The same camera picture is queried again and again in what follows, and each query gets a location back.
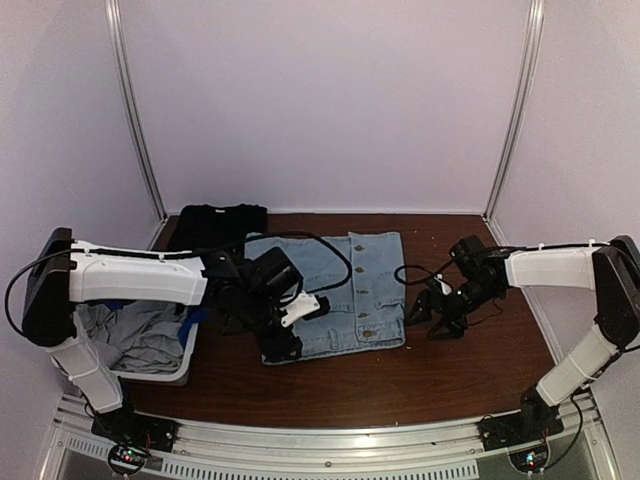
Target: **cable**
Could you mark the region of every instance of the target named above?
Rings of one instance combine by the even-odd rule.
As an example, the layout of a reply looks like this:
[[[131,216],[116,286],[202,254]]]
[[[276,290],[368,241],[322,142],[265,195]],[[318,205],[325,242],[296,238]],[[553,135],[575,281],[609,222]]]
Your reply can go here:
[[[475,327],[476,325],[480,325],[485,320],[489,320],[490,318],[498,317],[498,316],[500,316],[500,315],[502,315],[504,313],[504,308],[502,308],[500,305],[498,305],[498,302],[496,301],[495,298],[493,298],[491,300],[491,303],[493,303],[493,306],[496,308],[496,310],[498,310],[497,312],[493,312],[493,313],[487,315],[486,317],[484,317],[482,320],[478,320],[477,322],[469,323],[467,325],[470,326],[470,327]]]
[[[538,251],[538,250],[550,250],[550,249],[556,249],[556,248],[605,247],[605,246],[608,246],[608,245],[609,245],[608,243],[591,243],[591,244],[589,244],[589,243],[562,243],[562,244],[555,244],[555,245],[543,245],[543,246],[537,246],[537,247],[516,247],[516,246],[487,247],[487,248],[483,248],[481,250],[477,250],[475,252],[468,252],[468,253],[465,253],[465,254],[457,256],[457,257],[452,257],[447,262],[445,262],[440,268],[438,268],[435,272],[430,273],[428,276],[426,276],[424,278],[420,278],[418,280],[407,281],[407,280],[404,280],[404,279],[400,278],[399,274],[400,274],[401,271],[407,270],[407,269],[410,269],[410,268],[421,270],[423,272],[429,272],[429,270],[427,270],[422,265],[415,265],[415,264],[401,265],[398,268],[396,268],[395,271],[393,272],[393,278],[398,283],[401,283],[402,285],[405,285],[405,286],[420,285],[422,283],[425,283],[425,282],[431,280],[435,276],[441,274],[447,268],[449,268],[451,265],[453,265],[456,261],[458,261],[458,260],[460,260],[462,258],[473,257],[473,256],[476,256],[476,255],[496,252],[496,251],[500,251],[500,250],[511,250],[512,253],[513,252],[517,252],[517,251],[535,252],[535,251]]]
[[[108,429],[106,427],[106,425],[104,423],[102,423],[102,421],[100,420],[100,416],[98,415],[98,413],[93,408],[93,405],[91,405],[91,402],[89,402],[89,399],[87,398],[87,396],[83,392],[81,392],[81,395],[84,397],[85,401],[87,402],[87,403],[84,404],[84,413],[86,413],[88,417],[92,418],[100,426],[100,428],[107,435],[109,440],[111,440],[112,442],[115,443],[115,445],[113,447],[111,447],[111,449],[109,450],[109,453],[107,454],[107,465],[109,465],[109,468],[111,468],[111,471],[116,473],[117,475],[131,476],[131,475],[135,475],[140,470],[142,470],[144,468],[144,466],[146,465],[147,459],[149,457],[151,457],[151,454],[149,453],[150,450],[151,450],[151,435],[149,434],[149,432],[146,432],[147,443],[146,443],[145,449],[142,449],[140,447],[136,447],[135,445],[129,445],[129,444],[125,443],[125,442],[114,440],[112,438],[112,436],[111,436],[110,429]],[[125,469],[125,468],[120,467],[119,465],[114,463],[113,458],[112,458],[112,452],[115,452],[119,448],[125,448],[125,449],[127,449],[129,451],[133,451],[134,453],[136,453],[137,455],[142,457],[144,462],[141,463],[140,465],[138,465],[134,469]]]
[[[402,285],[406,285],[406,286],[412,286],[412,285],[420,285],[423,283],[428,282],[429,280],[431,280],[432,278],[435,278],[436,276],[440,275],[442,272],[444,272],[447,268],[449,268],[451,265],[453,265],[456,261],[462,259],[462,258],[466,258],[466,257],[473,257],[476,255],[481,255],[483,253],[491,253],[491,252],[496,252],[496,251],[500,251],[500,250],[512,250],[512,251],[516,251],[516,250],[523,250],[523,247],[487,247],[487,248],[483,248],[482,250],[477,250],[475,252],[468,252],[462,255],[459,255],[457,257],[452,257],[450,258],[447,262],[445,262],[443,265],[440,266],[440,268],[438,268],[435,272],[431,272],[430,270],[426,269],[425,267],[423,267],[422,265],[401,265],[398,268],[396,268],[393,272],[393,278],[401,283]],[[421,270],[423,272],[428,272],[429,275],[423,278],[420,278],[418,280],[411,280],[411,281],[407,281],[407,280],[403,280],[402,278],[400,278],[399,274],[401,271],[409,269],[409,268],[413,268],[416,270]]]
[[[18,273],[16,273],[13,278],[9,281],[9,283],[7,284],[7,289],[4,292],[4,314],[5,317],[7,319],[7,321],[9,322],[9,325],[11,325],[11,328],[13,328],[16,333],[22,337],[25,337],[25,334],[22,330],[20,330],[18,328],[18,326],[16,325],[16,323],[13,321],[13,318],[11,317],[11,311],[9,309],[9,300],[11,298],[11,290],[13,289],[13,286],[15,285],[15,283],[20,279],[20,277],[22,275],[24,275],[25,273],[27,273],[28,271],[30,271],[32,268],[37,267],[38,265],[40,265],[41,263],[44,262],[48,262],[49,260],[51,260],[52,258],[55,257],[60,257],[62,255],[67,255],[67,254],[71,254],[71,253],[76,253],[76,252],[82,252],[84,250],[79,249],[79,248],[67,248],[65,250],[60,250],[59,252],[55,252],[55,253],[51,253],[49,255],[45,255],[44,257],[40,257],[39,259],[31,262],[30,264],[22,267],[20,269],[20,271]]]
[[[298,282],[298,286],[296,287],[296,292],[291,296],[291,298],[288,298],[287,300],[280,302],[278,304],[278,307],[284,308],[287,305],[291,305],[300,296],[300,294],[302,293],[302,290],[304,290],[304,280],[300,279],[300,281]]]
[[[560,461],[564,457],[567,456],[567,454],[571,451],[574,445],[578,442],[578,438],[580,438],[580,433],[582,433],[582,427],[584,426],[584,415],[582,414],[582,410],[580,409],[578,402],[576,402],[575,396],[576,394],[574,393],[571,395],[569,399],[571,400],[571,403],[573,403],[573,406],[576,407],[576,410],[578,411],[578,416],[580,417],[580,423],[578,424],[578,431],[576,432],[576,435],[573,437],[573,440],[571,440],[571,443],[569,444],[567,449],[564,452],[562,452],[562,454],[558,458],[556,458],[553,462],[551,462],[549,465],[546,465],[544,467],[545,472],[550,468],[555,467],[558,463],[560,463]]]
[[[201,257],[203,255],[220,252],[223,250],[229,250],[231,248],[239,247],[242,245],[246,245],[247,243],[256,242],[258,240],[264,240],[265,238],[275,238],[275,237],[306,237],[316,242],[320,243],[327,247],[331,252],[336,255],[342,263],[344,263],[347,268],[347,273],[345,277],[339,282],[332,283],[330,285],[325,285],[324,287],[316,288],[315,290],[311,290],[308,293],[318,293],[324,292],[327,290],[333,290],[335,288],[346,285],[351,277],[353,276],[353,268],[351,266],[351,262],[347,260],[347,258],[338,250],[336,247],[327,242],[324,238],[319,237],[318,235],[306,232],[306,231],[284,231],[284,232],[270,232],[270,233],[262,233],[260,235],[255,235],[253,237],[244,238],[242,240],[237,240],[235,242],[226,243],[224,245],[220,245],[216,248],[205,248],[194,250],[193,252],[184,252],[184,253],[147,253],[147,252],[127,252],[123,250],[113,250],[109,248],[98,248],[96,250],[92,250],[91,253],[99,254],[99,255],[114,255],[114,256],[123,256],[123,257],[135,257],[135,258],[149,258],[149,259],[160,259],[163,260],[185,260],[187,258],[196,258]]]

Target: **brown wooden surface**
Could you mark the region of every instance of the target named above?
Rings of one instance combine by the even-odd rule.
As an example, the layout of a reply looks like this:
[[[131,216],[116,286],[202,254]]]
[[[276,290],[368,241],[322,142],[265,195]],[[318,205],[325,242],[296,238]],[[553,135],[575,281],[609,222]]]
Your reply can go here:
[[[399,231],[405,261],[433,270],[463,236],[493,243],[476,216],[296,214],[269,222],[273,231],[321,235]],[[455,268],[446,278],[461,281]],[[408,290],[409,306],[417,291]],[[417,325],[408,328],[405,347],[275,367],[261,364],[251,335],[218,337],[204,325],[188,384],[132,385],[133,399],[150,413],[268,427],[407,425],[514,409],[553,362],[521,293],[510,291],[501,305],[504,314],[459,340],[427,341],[428,326]],[[469,320],[493,311],[485,306]]]

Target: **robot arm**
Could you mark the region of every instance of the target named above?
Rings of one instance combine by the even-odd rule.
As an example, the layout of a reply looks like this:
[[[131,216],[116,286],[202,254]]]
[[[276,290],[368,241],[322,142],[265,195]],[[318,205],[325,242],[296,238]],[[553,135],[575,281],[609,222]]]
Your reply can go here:
[[[604,245],[538,248],[489,248],[477,237],[458,242],[450,256],[466,282],[444,288],[441,277],[427,280],[413,313],[430,319],[432,328],[447,328],[460,337],[466,315],[487,301],[503,298],[509,288],[563,286],[595,291],[598,313],[593,327],[576,347],[521,397],[517,414],[491,417],[478,424],[485,449],[538,440],[541,433],[559,433],[558,405],[598,378],[615,362],[640,331],[640,253],[633,240],[616,237]]]
[[[160,300],[215,307],[239,318],[270,361],[299,358],[302,342],[292,324],[326,300],[301,292],[282,297],[302,276],[278,248],[253,261],[224,251],[195,255],[120,250],[74,241],[57,229],[27,281],[22,333],[45,347],[91,405],[99,430],[114,441],[170,451],[175,423],[134,414],[126,389],[100,360],[74,313],[82,302]]]

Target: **denim jacket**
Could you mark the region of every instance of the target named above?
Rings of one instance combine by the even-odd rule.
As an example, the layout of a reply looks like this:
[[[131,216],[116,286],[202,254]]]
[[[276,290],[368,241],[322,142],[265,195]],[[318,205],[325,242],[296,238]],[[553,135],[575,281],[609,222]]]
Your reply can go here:
[[[302,340],[302,359],[331,357],[404,344],[404,286],[393,271],[404,263],[400,234],[325,237],[353,265],[352,280],[326,295],[331,311],[313,320],[300,319],[293,332]],[[267,238],[246,244],[246,257],[256,258],[280,247],[304,277],[304,290],[336,283],[345,266],[313,239]]]

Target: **lavender wall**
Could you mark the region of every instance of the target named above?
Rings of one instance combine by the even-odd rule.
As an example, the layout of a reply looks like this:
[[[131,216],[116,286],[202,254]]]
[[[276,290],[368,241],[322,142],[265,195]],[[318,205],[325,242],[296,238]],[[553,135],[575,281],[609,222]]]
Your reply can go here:
[[[525,0],[122,2],[167,209],[482,212]]]
[[[496,219],[515,244],[640,242],[640,4],[547,1],[524,129]],[[536,290],[566,354],[592,324],[595,298]],[[640,355],[595,386],[624,479],[640,478]]]
[[[51,230],[146,247],[156,228],[99,0],[0,3],[0,288]],[[11,307],[22,312],[23,287]],[[0,322],[0,477],[33,478],[61,389]]]

